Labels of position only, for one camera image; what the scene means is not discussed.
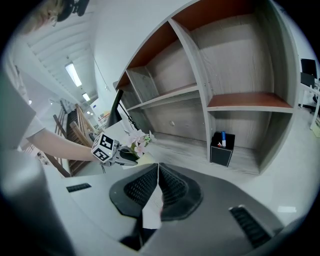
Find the black grille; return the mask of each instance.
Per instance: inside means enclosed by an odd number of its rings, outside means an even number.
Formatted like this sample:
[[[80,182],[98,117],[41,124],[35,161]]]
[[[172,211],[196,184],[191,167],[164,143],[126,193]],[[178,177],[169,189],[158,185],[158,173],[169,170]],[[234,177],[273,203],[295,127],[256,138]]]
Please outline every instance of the black grille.
[[[79,185],[66,187],[66,189],[68,190],[69,193],[79,191],[79,190],[84,190],[87,188],[91,188],[91,186],[88,183],[83,183],[83,184],[79,184]]]
[[[253,248],[257,248],[271,239],[271,236],[243,206],[233,207],[229,211],[249,239]]]
[[[124,193],[140,206],[145,207],[157,186],[158,168],[140,176],[124,186]]]
[[[183,198],[188,188],[186,182],[165,169],[161,169],[159,172],[159,186],[163,193],[164,209]]]

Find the fluorescent light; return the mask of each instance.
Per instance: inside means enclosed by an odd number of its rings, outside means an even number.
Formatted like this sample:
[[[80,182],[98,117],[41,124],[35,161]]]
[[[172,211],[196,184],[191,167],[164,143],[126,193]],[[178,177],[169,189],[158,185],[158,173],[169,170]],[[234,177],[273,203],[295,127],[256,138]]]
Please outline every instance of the fluorescent light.
[[[79,76],[78,76],[78,74],[77,74],[77,71],[76,71],[76,69],[75,69],[75,66],[74,66],[74,64],[71,62],[71,63],[69,63],[69,64],[67,64],[66,66],[65,66],[65,69],[66,69],[66,71],[68,72],[68,74],[69,74],[69,76],[71,77],[71,79],[72,79],[72,81],[74,82],[74,84],[78,87],[78,86],[81,86],[82,85],[82,83],[81,83],[81,81],[80,81],[80,79],[79,79]]]
[[[84,97],[84,99],[85,99],[87,102],[90,101],[90,98],[89,98],[88,94],[84,93],[84,94],[82,94],[82,97]]]

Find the flower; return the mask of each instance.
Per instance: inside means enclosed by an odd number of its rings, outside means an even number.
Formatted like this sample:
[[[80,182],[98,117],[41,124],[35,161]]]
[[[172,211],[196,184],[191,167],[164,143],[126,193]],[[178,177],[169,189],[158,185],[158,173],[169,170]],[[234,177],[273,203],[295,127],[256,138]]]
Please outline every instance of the flower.
[[[144,155],[144,153],[147,152],[147,149],[146,149],[146,143],[143,142],[143,143],[140,143],[138,144],[138,142],[135,142],[135,148],[134,148],[134,151],[136,152],[137,156],[139,158],[142,158],[142,156]]]
[[[156,142],[157,139],[155,138],[155,136],[151,133],[151,131],[149,130],[149,137],[152,141]]]
[[[126,138],[126,141],[123,143],[127,147],[131,147],[132,143],[142,143],[144,142],[144,136],[146,134],[142,130],[134,130],[131,134]]]

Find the shelf unit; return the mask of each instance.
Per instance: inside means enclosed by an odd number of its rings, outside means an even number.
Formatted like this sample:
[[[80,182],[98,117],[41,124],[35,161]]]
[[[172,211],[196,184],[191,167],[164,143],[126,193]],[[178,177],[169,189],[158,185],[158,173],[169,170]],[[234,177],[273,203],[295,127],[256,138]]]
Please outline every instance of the shelf unit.
[[[137,104],[133,107],[128,108],[128,111],[134,110],[136,108],[152,108],[155,106],[160,106],[163,104],[173,103],[177,101],[184,101],[193,98],[199,98],[198,86],[196,83],[191,85],[186,85],[178,89],[173,89],[168,91],[167,93],[160,94],[159,96],[148,100],[146,102]]]
[[[200,0],[149,35],[116,89],[137,126],[162,138],[162,151],[210,164],[212,136],[226,131],[235,134],[228,169],[258,175],[291,129],[298,61],[271,1]]]
[[[207,106],[207,110],[294,112],[294,109],[287,102],[270,92],[243,92],[214,95]]]

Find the white desk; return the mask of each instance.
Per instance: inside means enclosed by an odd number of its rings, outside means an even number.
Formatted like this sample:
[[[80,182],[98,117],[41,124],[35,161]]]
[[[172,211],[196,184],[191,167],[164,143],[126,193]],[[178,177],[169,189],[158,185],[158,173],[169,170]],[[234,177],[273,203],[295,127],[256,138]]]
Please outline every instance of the white desk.
[[[136,219],[121,215],[109,198],[111,185],[133,172],[61,178],[53,166],[44,165],[48,191],[77,256],[105,256],[111,250],[113,255],[138,255],[118,242],[131,234]],[[66,189],[81,183],[92,187]]]
[[[320,96],[320,91],[312,89],[311,87],[308,87],[302,83],[300,83],[300,89],[301,89],[301,104],[300,104],[300,108],[302,108],[303,104],[304,104],[304,95],[305,95],[305,91],[309,91],[317,96]],[[316,125],[316,119],[317,119],[317,115],[319,112],[319,106],[320,106],[320,98],[317,101],[316,107],[315,107],[315,112],[314,112],[314,116],[310,125],[310,130],[313,129],[313,126]]]

